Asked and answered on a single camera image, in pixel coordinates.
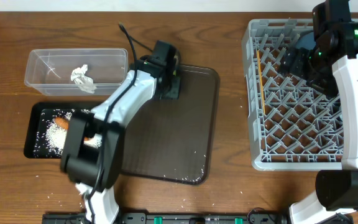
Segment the orange carrot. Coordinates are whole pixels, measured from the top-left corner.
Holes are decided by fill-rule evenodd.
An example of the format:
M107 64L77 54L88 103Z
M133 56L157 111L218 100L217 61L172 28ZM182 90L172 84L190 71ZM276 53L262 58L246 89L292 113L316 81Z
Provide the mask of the orange carrot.
M69 128L69 120L61 117L56 117L53 122L62 130L65 132L68 131Z

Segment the white tissue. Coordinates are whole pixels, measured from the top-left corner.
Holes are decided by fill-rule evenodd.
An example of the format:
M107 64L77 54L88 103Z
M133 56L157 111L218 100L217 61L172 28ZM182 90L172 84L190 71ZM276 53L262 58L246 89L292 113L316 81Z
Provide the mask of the white tissue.
M81 67L77 67L71 73L70 80L83 92L94 94L96 85L92 78L86 76L88 71L87 64L83 64Z

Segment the dark blue plate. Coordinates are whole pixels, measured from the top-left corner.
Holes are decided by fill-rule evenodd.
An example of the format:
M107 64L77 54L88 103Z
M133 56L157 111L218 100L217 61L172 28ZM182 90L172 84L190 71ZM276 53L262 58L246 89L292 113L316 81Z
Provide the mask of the dark blue plate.
M295 48L296 49L304 48L307 50L313 50L315 45L316 45L316 42L314 40L314 33L313 32L309 32L309 33L305 32L305 33L302 33L302 35L296 42Z

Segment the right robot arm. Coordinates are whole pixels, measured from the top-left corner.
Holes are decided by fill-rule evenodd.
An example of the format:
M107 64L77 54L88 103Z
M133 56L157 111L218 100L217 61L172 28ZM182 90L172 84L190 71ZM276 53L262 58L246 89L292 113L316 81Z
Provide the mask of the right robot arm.
M314 192L290 206L288 222L346 222L358 212L358 22L345 0L326 0L312 14L313 33L302 37L303 45L290 48L279 72L340 99L342 167L318 172Z

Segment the wooden chopstick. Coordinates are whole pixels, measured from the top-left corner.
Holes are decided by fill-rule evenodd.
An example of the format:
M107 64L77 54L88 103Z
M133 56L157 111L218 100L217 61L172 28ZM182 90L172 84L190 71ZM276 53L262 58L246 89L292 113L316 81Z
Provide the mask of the wooden chopstick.
M261 61L260 61L260 51L256 50L257 54L257 67L258 67L258 76L259 76L259 85L260 85L260 97L262 102L262 111L265 115L265 99L264 99L264 85L262 80L262 69L261 69Z

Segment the pile of white rice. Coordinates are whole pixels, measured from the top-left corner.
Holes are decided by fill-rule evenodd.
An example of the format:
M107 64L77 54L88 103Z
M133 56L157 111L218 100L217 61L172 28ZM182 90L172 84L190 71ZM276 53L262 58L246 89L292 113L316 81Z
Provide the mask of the pile of white rice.
M25 156L34 159L61 158L67 132L60 129L53 120L61 117L70 121L71 116L79 111L90 114L87 109L60 108L45 108L33 114L24 146Z

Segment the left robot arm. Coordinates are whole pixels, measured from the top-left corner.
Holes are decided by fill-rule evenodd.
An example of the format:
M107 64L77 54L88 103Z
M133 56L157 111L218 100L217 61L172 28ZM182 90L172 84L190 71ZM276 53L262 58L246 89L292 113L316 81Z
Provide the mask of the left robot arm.
M90 223L113 223L119 212L114 184L122 167L126 128L140 108L157 99L176 100L178 59L148 58L132 64L122 85L90 113L74 113L60 169L75 183Z

